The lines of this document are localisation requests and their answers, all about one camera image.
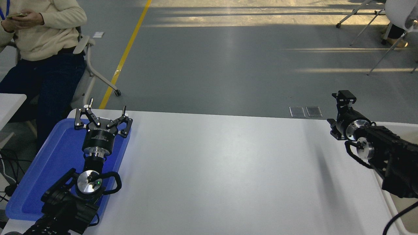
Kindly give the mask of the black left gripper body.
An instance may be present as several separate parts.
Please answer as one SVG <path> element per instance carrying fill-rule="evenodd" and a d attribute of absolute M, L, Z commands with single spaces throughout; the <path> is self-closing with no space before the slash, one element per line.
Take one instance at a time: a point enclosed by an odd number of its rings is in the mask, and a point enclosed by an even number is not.
<path fill-rule="evenodd" d="M 121 122 L 102 118 L 98 120 L 99 127 L 89 119 L 86 125 L 86 135 L 82 144 L 83 152 L 113 152 L 116 135 L 119 133 L 118 126 Z"/>

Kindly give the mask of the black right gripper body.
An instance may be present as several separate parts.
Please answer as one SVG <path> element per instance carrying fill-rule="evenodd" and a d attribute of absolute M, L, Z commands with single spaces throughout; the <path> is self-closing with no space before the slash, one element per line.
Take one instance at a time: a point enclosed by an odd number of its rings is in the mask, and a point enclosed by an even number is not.
<path fill-rule="evenodd" d="M 369 126 L 370 120 L 361 113 L 349 108 L 339 113 L 336 120 L 336 129 L 343 137 L 356 137 L 355 131 L 361 127 Z"/>

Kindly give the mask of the person's left hand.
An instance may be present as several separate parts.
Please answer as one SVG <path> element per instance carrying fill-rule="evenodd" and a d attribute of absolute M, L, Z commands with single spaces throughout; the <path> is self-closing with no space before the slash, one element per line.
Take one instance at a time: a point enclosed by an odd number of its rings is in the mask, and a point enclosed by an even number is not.
<path fill-rule="evenodd" d="M 17 29 L 33 28 L 35 26 L 45 24 L 43 16 L 39 12 L 27 10 L 26 12 L 22 12 L 22 14 L 25 16 L 13 17 L 13 20 L 15 20 L 17 25 Z"/>

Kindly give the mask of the person's right hand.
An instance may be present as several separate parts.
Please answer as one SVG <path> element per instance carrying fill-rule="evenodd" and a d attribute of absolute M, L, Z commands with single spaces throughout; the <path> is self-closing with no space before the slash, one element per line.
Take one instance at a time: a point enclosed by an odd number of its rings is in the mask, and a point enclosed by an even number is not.
<path fill-rule="evenodd" d="M 4 31 L 8 33 L 14 33 L 18 28 L 16 21 L 10 18 L 6 18 L 5 20 L 1 21 L 1 26 L 3 27 Z"/>

